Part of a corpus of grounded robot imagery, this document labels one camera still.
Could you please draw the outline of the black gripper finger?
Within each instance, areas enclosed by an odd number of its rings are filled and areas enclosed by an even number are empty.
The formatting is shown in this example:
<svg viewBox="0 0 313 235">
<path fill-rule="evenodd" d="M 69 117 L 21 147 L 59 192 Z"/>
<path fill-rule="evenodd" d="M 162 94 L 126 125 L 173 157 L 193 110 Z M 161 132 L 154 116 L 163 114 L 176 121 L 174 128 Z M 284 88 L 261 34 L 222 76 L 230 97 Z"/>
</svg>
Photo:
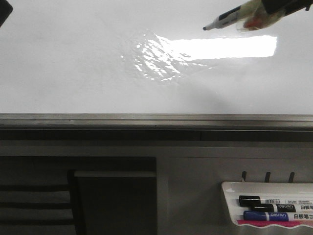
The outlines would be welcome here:
<svg viewBox="0 0 313 235">
<path fill-rule="evenodd" d="M 261 0 L 265 11 L 268 14 L 284 10 L 285 14 L 293 14 L 296 11 L 304 9 L 309 11 L 312 0 Z"/>
<path fill-rule="evenodd" d="M 7 0 L 0 0 L 0 26 L 4 24 L 12 11 L 13 7 Z"/>
</svg>

